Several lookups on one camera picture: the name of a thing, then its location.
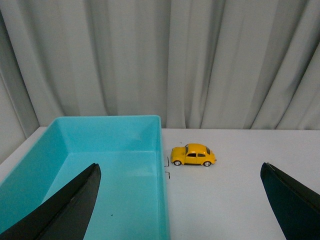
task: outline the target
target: car window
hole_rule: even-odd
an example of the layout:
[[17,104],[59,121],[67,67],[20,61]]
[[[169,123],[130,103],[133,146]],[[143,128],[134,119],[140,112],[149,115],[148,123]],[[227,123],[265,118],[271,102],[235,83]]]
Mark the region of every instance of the car window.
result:
[[188,157],[194,157],[194,158],[195,158],[196,156],[197,156],[196,153],[189,153],[189,154],[188,154]]

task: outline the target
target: car wheel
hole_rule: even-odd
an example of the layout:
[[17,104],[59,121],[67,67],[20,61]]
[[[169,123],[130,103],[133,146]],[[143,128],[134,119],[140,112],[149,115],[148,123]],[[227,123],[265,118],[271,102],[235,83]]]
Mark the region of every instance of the car wheel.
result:
[[173,164],[176,165],[176,166],[180,166],[181,162],[180,161],[174,161]]
[[205,167],[209,167],[210,165],[211,165],[211,162],[209,162],[209,161],[205,161],[203,163],[203,166],[205,166]]

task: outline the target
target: plastic container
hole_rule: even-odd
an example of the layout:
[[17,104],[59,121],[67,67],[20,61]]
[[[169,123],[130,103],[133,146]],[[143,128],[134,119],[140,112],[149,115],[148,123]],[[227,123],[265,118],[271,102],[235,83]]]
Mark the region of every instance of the plastic container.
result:
[[85,240],[170,239],[161,121],[151,115],[53,121],[0,185],[0,233],[92,163],[101,182]]

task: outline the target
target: bin floor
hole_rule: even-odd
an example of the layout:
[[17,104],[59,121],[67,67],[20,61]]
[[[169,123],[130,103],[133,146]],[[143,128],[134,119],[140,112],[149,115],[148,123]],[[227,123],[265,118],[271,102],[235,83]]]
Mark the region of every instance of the bin floor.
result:
[[153,151],[70,153],[43,201],[92,163],[100,166],[101,182],[84,239],[159,239],[157,157]]

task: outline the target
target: yellow toy car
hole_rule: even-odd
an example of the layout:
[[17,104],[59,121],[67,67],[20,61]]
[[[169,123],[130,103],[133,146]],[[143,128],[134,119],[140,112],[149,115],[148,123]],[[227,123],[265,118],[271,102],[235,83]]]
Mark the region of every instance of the yellow toy car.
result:
[[189,143],[174,147],[171,151],[171,162],[176,165],[203,165],[209,167],[216,163],[216,156],[207,146]]

